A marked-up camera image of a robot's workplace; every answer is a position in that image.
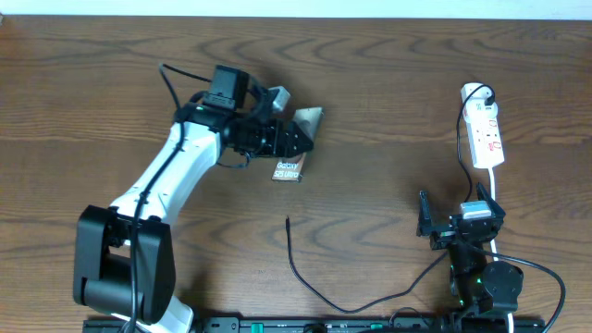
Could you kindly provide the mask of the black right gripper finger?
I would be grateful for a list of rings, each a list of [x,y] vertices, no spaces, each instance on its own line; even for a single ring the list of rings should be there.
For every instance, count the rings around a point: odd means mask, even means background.
[[[487,206],[493,216],[502,216],[503,215],[503,209],[492,198],[492,195],[486,190],[485,186],[480,182],[478,182],[476,184],[476,193],[477,193],[477,197],[480,201],[484,201],[487,203]]]
[[[420,210],[418,216],[418,227],[431,227],[432,226],[432,217],[430,215],[430,206],[429,201],[427,199],[427,192],[420,191],[419,193],[419,203],[420,203]]]

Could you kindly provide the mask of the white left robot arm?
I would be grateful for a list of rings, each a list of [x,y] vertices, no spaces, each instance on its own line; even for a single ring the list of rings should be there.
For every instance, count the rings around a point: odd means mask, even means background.
[[[274,114],[283,87],[266,90],[250,113],[227,93],[198,92],[174,118],[169,137],[138,180],[108,207],[81,213],[73,299],[121,319],[118,332],[187,332],[192,309],[174,296],[172,226],[195,186],[227,148],[247,158],[309,152],[313,136]]]

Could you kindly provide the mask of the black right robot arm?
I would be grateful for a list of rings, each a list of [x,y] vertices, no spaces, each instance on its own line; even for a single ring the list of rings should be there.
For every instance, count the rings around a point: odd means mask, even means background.
[[[488,261],[483,245],[498,236],[506,213],[482,184],[476,191],[478,199],[463,203],[446,223],[434,220],[427,192],[421,191],[416,235],[428,237],[432,250],[450,256],[450,289],[460,308],[446,314],[442,326],[451,332],[504,332],[508,316],[518,308],[524,273],[507,262]]]

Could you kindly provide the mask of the Galaxy S25 Ultra smartphone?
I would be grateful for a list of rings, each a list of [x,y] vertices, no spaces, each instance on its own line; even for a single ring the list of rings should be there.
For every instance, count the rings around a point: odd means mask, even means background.
[[[314,141],[323,116],[324,110],[321,106],[309,107],[296,110],[293,120],[303,133]],[[271,179],[279,182],[300,182],[306,156],[307,153],[302,153],[292,158],[279,158]]]

